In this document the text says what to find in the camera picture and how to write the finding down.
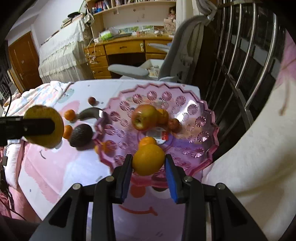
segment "door frame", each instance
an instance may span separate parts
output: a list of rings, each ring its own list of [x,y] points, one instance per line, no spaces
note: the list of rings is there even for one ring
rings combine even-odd
[[[32,31],[28,31],[27,33],[25,33],[24,35],[22,35],[21,37],[19,37],[17,40],[15,40],[11,45],[15,44],[16,42],[18,42],[19,40],[21,40],[23,37],[25,37],[25,36],[27,36],[27,35],[30,35],[30,36],[31,36],[31,39],[32,39],[32,42],[33,42],[33,45],[34,45],[35,51],[36,51],[36,53],[37,53],[37,55],[38,55],[38,58],[39,58],[39,52],[37,51],[37,48],[36,48],[36,44],[35,44],[35,41],[34,41],[34,38],[33,38],[33,33],[32,33]],[[24,87],[24,85],[23,85],[23,83],[22,83],[22,78],[20,77],[19,73],[17,72],[17,69],[16,69],[16,67],[15,67],[15,64],[14,64],[13,61],[12,61],[11,53],[10,53],[10,48],[9,48],[10,46],[8,46],[8,54],[9,54],[9,59],[10,59],[10,63],[11,63],[11,68],[13,69],[13,71],[14,71],[14,73],[15,73],[15,75],[12,74],[11,76],[12,76],[12,78],[13,78],[13,82],[14,82],[14,84],[16,85],[16,87],[18,88],[18,90],[19,90],[21,93],[23,93],[23,91],[20,90],[20,88],[19,88],[19,86],[18,86],[17,83],[20,83],[20,85],[21,85],[21,87],[22,87],[23,90],[25,90],[25,87]]]

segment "cartoon smile print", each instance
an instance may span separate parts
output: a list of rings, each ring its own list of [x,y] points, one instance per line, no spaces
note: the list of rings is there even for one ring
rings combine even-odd
[[[130,194],[134,197],[134,198],[140,198],[143,197],[146,193],[146,188],[145,187],[137,187],[135,185],[132,185],[130,188]],[[128,212],[128,213],[132,213],[132,214],[153,214],[154,216],[158,216],[158,213],[153,209],[153,207],[149,207],[148,210],[145,211],[135,211],[135,210],[131,210],[128,209],[122,205],[119,205],[119,207]]]

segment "wooden door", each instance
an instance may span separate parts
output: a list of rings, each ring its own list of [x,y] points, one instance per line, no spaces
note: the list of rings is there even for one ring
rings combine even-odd
[[[34,89],[43,82],[39,76],[39,56],[31,32],[26,33],[9,47],[12,65],[25,90]]]

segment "wooden shelf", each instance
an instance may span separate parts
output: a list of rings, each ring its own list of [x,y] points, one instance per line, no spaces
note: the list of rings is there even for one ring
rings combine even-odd
[[[129,3],[129,4],[124,4],[124,5],[120,5],[117,7],[113,7],[113,8],[107,9],[107,10],[97,12],[94,14],[94,16],[104,14],[104,13],[109,13],[109,12],[112,12],[116,9],[120,10],[123,8],[133,8],[133,7],[140,7],[140,6],[147,6],[147,5],[153,6],[153,5],[158,5],[158,4],[159,5],[167,4],[167,5],[174,6],[174,5],[176,5],[176,1],[160,0],[160,1],[145,1],[145,2]]]

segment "blue gripper pad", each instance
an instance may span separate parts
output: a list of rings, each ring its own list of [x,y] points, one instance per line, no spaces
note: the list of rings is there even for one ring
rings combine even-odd
[[[166,157],[165,159],[165,175],[168,181],[168,188],[170,190],[170,196],[174,200],[175,203],[178,203],[178,195],[177,195],[177,185],[172,172],[172,168],[170,167],[169,160]]]

